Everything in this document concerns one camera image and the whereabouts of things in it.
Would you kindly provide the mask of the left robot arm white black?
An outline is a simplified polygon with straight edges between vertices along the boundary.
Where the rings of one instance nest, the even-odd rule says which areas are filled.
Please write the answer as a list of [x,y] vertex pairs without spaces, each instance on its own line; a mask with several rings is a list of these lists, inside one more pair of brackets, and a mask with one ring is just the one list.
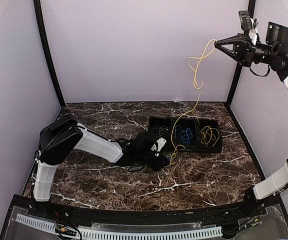
[[72,114],[59,118],[41,130],[34,154],[38,165],[33,188],[35,211],[43,218],[54,214],[54,206],[48,203],[54,176],[72,150],[87,152],[120,167],[139,164],[158,172],[170,164],[162,154],[166,143],[166,139],[147,131],[140,132],[134,139],[112,140],[89,130]]

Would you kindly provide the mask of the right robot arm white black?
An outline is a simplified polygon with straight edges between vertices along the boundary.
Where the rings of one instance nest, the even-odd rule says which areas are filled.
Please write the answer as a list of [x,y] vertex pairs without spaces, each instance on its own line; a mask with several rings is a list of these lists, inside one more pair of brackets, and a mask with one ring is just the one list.
[[[244,67],[266,64],[277,74],[288,97],[288,27],[269,22],[264,43],[259,41],[255,23],[243,23],[242,28],[242,33],[217,41],[215,48]],[[258,214],[269,199],[287,188],[288,156],[279,169],[246,190],[239,213],[244,217]]]

